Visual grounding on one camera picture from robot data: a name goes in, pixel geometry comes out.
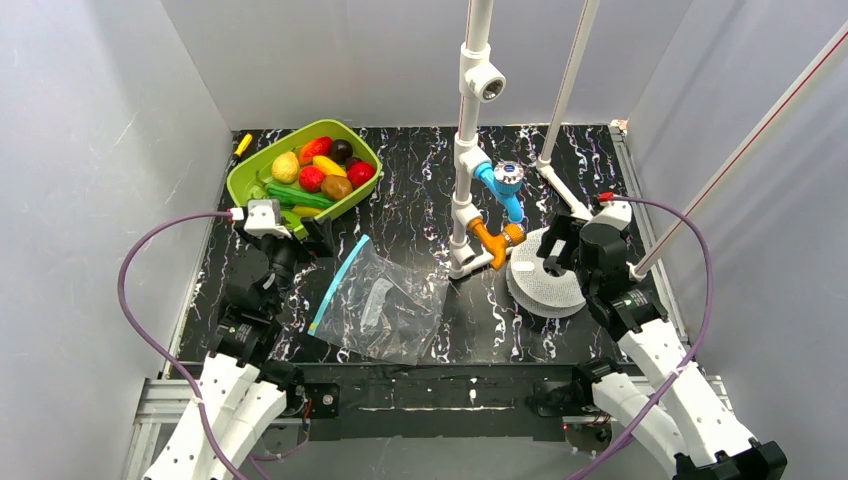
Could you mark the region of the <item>green toy beans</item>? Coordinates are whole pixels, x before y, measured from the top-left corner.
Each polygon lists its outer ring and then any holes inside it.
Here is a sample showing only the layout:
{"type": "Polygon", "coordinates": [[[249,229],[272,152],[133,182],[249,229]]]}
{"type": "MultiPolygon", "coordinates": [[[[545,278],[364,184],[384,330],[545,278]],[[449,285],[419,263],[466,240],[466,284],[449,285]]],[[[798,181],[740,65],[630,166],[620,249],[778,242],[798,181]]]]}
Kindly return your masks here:
{"type": "Polygon", "coordinates": [[[334,201],[325,198],[321,194],[309,193],[276,183],[268,183],[265,189],[269,197],[273,197],[286,205],[305,206],[321,210],[328,209],[334,205],[334,201]]]}

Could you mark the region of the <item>clear zip top bag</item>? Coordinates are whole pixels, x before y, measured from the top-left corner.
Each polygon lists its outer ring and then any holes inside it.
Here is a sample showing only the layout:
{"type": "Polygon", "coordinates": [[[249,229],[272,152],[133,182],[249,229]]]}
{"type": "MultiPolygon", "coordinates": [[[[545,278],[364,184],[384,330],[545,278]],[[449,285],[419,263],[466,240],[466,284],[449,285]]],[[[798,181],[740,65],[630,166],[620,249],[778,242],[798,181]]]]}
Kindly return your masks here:
{"type": "Polygon", "coordinates": [[[371,360],[416,365],[436,333],[450,282],[397,264],[365,235],[343,261],[308,334],[371,360]]]}

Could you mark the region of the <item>green plastic tray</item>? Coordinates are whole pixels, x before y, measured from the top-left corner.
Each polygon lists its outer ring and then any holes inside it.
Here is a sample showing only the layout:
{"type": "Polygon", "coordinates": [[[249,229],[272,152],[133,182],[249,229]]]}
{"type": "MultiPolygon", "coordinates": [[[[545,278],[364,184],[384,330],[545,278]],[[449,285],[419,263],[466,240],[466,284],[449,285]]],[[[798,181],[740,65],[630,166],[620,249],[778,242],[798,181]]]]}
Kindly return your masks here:
{"type": "MultiPolygon", "coordinates": [[[[282,186],[303,190],[298,182],[293,184],[281,184],[273,180],[271,175],[271,164],[276,157],[289,151],[295,154],[310,140],[329,136],[333,140],[344,139],[351,143],[354,156],[372,165],[376,169],[375,176],[365,185],[354,191],[341,201],[316,216],[317,218],[336,219],[347,211],[353,209],[361,201],[365,200],[376,188],[382,173],[382,162],[371,147],[349,127],[334,119],[322,119],[308,124],[269,146],[259,150],[254,155],[243,160],[229,173],[226,181],[227,191],[233,203],[239,207],[247,205],[253,199],[275,199],[269,197],[265,186],[268,183],[276,183],[282,186]]],[[[284,225],[298,238],[307,236],[305,227],[301,225],[301,218],[294,215],[291,209],[294,206],[280,203],[281,214],[284,225]]]]}

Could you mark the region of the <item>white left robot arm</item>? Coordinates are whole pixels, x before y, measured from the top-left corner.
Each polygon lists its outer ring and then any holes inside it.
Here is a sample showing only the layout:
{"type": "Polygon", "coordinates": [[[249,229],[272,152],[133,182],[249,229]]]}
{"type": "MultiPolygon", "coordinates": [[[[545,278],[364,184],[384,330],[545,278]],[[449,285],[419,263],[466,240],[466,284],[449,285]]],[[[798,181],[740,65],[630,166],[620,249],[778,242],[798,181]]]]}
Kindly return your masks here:
{"type": "Polygon", "coordinates": [[[260,264],[234,270],[226,282],[198,378],[166,354],[191,394],[146,479],[242,478],[241,464],[296,389],[299,369],[269,355],[282,328],[282,298],[299,267],[334,252],[331,222],[306,218],[300,240],[279,220],[261,221],[240,208],[229,217],[260,264]]]}

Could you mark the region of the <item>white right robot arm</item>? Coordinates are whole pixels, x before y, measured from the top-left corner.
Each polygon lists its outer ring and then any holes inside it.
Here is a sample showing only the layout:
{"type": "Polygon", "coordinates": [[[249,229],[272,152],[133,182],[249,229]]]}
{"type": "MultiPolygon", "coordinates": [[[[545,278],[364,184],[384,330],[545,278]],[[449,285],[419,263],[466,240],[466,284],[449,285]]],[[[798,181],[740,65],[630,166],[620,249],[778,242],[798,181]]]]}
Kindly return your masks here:
{"type": "Polygon", "coordinates": [[[624,426],[622,434],[586,467],[583,479],[636,440],[671,479],[779,479],[787,457],[774,441],[762,442],[719,398],[667,318],[645,277],[627,260],[626,219],[553,217],[537,254],[549,257],[558,242],[559,266],[576,275],[592,318],[635,362],[650,386],[645,395],[612,360],[578,366],[575,395],[624,426]]]}

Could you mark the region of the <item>brown toy kiwi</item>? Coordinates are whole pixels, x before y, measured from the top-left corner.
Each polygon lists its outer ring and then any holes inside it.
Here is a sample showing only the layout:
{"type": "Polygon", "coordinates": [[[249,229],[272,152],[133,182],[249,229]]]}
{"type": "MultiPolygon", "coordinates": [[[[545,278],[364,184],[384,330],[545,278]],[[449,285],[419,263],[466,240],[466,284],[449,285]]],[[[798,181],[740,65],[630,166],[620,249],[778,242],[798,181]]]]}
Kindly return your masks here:
{"type": "Polygon", "coordinates": [[[354,191],[345,176],[327,175],[321,183],[321,193],[333,202],[341,201],[354,191]]]}

